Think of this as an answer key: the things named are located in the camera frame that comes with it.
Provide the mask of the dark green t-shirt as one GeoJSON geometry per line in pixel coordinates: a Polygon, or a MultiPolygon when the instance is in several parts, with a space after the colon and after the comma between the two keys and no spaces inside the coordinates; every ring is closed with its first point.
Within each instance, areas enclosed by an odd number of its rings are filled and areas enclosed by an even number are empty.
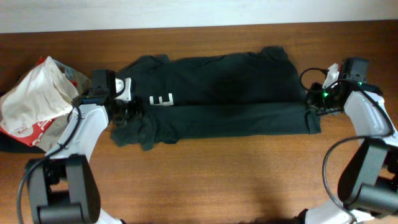
{"type": "Polygon", "coordinates": [[[282,47],[171,60],[146,55],[119,72],[132,80],[138,114],[112,132],[118,146],[181,139],[318,134],[299,75],[282,47]]]}

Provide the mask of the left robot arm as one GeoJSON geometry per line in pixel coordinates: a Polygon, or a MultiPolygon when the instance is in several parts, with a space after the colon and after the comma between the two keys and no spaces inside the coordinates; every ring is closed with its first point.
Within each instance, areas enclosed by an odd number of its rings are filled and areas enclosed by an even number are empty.
{"type": "Polygon", "coordinates": [[[27,187],[34,223],[124,223],[102,208],[89,161],[110,121],[139,115],[132,88],[129,77],[93,71],[91,87],[72,101],[67,127],[56,145],[26,164],[20,187],[27,187]]]}

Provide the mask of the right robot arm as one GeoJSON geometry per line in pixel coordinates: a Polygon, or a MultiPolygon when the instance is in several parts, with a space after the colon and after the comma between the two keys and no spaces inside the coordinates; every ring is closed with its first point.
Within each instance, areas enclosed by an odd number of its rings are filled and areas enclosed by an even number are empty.
{"type": "Polygon", "coordinates": [[[346,58],[323,69],[325,81],[307,89],[309,107],[320,116],[345,113],[356,134],[326,152],[322,179],[329,200],[303,211],[301,223],[364,223],[397,216],[397,129],[385,109],[382,91],[368,83],[368,64],[363,58],[346,58]],[[359,148],[333,194],[326,167],[331,153],[348,141],[358,141],[359,148]]]}

